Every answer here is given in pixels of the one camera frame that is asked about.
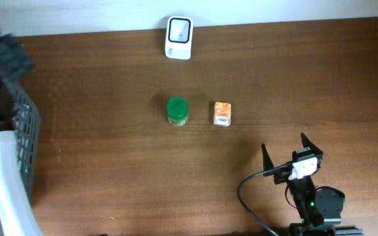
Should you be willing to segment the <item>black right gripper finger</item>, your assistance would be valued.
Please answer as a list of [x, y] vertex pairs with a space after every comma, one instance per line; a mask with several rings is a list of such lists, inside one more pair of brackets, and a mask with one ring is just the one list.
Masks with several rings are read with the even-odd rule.
[[268, 171], [274, 169], [274, 164], [268, 154], [265, 144], [261, 144], [263, 170]]
[[319, 154], [319, 148], [314, 145], [303, 132], [301, 133], [301, 142], [304, 148], [310, 148], [313, 154]]

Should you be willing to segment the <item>orange tissue pack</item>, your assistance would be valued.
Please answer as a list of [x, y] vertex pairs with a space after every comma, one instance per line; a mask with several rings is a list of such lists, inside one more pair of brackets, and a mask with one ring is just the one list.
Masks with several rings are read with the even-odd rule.
[[226, 102], [215, 102], [213, 124], [229, 127], [231, 124], [232, 106]]

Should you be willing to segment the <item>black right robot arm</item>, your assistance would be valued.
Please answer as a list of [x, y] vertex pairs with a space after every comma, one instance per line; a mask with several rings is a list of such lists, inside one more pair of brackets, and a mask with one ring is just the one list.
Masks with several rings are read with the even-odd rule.
[[286, 184], [295, 203], [301, 223], [289, 225], [290, 235], [363, 235], [362, 229], [341, 227], [341, 213], [345, 194], [333, 187], [315, 186], [312, 175], [321, 169], [323, 151], [301, 134], [303, 147], [292, 153], [292, 160], [274, 166], [266, 146], [261, 145], [265, 176], [272, 176], [274, 183]]

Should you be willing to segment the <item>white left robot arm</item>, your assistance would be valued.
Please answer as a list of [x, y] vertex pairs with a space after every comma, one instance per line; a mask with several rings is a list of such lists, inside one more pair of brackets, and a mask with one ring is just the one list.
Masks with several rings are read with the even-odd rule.
[[33, 68], [22, 45], [0, 33], [0, 235], [41, 235], [30, 200], [41, 116], [19, 79]]

